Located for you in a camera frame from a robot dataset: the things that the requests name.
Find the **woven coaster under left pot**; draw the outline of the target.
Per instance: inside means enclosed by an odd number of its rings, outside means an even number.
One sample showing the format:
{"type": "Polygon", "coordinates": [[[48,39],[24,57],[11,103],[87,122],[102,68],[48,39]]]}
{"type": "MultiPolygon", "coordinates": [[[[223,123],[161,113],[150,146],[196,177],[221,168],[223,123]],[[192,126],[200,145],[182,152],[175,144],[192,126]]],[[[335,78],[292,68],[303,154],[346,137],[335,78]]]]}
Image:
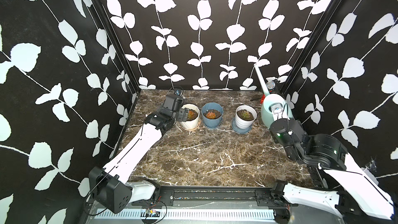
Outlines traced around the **woven coaster under left pot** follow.
{"type": "Polygon", "coordinates": [[[184,130],[187,130],[187,131],[194,131],[194,130],[196,130],[196,129],[198,129],[199,127],[200,127],[200,123],[196,126],[196,127],[186,127],[185,125],[182,125],[181,124],[181,127],[184,129],[184,130]]]}

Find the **mint green watering can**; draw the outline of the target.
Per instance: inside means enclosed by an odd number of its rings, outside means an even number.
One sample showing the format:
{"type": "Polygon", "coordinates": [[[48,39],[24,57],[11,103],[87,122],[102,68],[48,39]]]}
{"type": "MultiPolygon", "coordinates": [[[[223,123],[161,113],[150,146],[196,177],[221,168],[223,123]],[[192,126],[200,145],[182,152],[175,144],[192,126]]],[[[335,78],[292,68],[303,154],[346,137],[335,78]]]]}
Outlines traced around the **mint green watering can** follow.
{"type": "Polygon", "coordinates": [[[267,128],[278,119],[293,119],[292,111],[287,101],[279,94],[273,80],[264,79],[258,65],[254,66],[263,94],[265,96],[261,104],[261,119],[267,128]]]}

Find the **blue pot middle succulent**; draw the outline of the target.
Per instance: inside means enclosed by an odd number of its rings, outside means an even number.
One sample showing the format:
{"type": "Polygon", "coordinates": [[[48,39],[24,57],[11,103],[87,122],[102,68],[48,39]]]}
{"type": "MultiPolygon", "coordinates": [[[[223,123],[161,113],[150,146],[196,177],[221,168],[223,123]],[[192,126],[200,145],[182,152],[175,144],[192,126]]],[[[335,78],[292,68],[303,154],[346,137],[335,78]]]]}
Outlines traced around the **blue pot middle succulent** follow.
{"type": "Polygon", "coordinates": [[[206,103],[201,110],[202,120],[205,127],[216,129],[221,125],[223,118],[223,108],[218,103],[206,103]]]}

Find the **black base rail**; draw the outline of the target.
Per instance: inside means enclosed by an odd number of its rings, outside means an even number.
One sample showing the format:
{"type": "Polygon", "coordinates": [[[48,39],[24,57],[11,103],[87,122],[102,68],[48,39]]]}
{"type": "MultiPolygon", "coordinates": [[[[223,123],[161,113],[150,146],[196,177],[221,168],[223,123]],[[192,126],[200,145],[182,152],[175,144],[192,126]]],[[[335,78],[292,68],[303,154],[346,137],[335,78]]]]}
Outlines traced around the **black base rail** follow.
{"type": "Polygon", "coordinates": [[[160,199],[167,206],[176,206],[177,201],[251,201],[255,206],[274,209],[298,206],[288,203],[282,195],[266,187],[161,186],[160,195],[156,199],[160,199]]]}

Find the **blue saucer under right pot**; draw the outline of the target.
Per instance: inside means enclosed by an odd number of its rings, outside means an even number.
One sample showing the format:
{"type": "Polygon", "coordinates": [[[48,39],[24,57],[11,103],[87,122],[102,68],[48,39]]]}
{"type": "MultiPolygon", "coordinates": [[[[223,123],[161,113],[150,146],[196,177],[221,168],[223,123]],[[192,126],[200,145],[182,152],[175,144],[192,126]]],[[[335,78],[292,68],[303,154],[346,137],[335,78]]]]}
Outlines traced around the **blue saucer under right pot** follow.
{"type": "Polygon", "coordinates": [[[252,129],[252,125],[250,125],[247,128],[241,129],[237,126],[236,119],[234,118],[234,119],[232,119],[232,129],[234,130],[234,132],[236,132],[238,134],[246,134],[252,129]]]}

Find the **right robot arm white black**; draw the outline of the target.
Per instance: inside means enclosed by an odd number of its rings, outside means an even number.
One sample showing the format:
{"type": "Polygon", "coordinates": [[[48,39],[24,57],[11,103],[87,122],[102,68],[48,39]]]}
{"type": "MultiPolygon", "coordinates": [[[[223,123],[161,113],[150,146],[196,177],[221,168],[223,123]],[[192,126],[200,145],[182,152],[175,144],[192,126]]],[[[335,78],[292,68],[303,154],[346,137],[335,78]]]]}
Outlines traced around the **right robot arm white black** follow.
{"type": "Polygon", "coordinates": [[[347,224],[398,222],[398,200],[366,175],[338,139],[308,135],[299,121],[287,118],[274,121],[269,130],[290,160],[323,171],[340,187],[339,191],[317,190],[280,182],[272,190],[274,198],[329,212],[347,224]]]}

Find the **white pot succulent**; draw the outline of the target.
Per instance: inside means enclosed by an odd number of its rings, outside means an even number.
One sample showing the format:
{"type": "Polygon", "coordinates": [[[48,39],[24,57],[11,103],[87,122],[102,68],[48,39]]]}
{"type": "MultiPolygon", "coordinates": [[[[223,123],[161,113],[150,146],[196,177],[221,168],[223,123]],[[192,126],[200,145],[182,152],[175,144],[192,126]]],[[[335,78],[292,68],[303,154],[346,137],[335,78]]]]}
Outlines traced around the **white pot succulent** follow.
{"type": "Polygon", "coordinates": [[[188,110],[188,117],[186,121],[181,122],[186,127],[196,127],[200,123],[200,110],[194,104],[185,104],[182,106],[183,109],[188,110]]]}
{"type": "Polygon", "coordinates": [[[242,105],[235,111],[235,124],[239,129],[248,129],[257,119],[257,112],[251,106],[242,105]]]}

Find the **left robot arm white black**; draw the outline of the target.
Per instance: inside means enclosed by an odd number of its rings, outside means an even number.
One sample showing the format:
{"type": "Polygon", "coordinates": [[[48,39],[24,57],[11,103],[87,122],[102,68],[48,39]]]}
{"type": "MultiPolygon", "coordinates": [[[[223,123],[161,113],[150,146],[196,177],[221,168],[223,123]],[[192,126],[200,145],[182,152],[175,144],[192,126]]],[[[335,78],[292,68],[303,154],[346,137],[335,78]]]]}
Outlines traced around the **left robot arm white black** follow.
{"type": "Polygon", "coordinates": [[[129,182],[129,178],[147,151],[170,130],[177,121],[188,119],[183,108],[182,89],[175,89],[164,103],[148,115],[134,138],[102,168],[94,167],[89,173],[89,197],[114,214],[128,204],[143,200],[155,201],[160,186],[149,180],[129,182]]]}

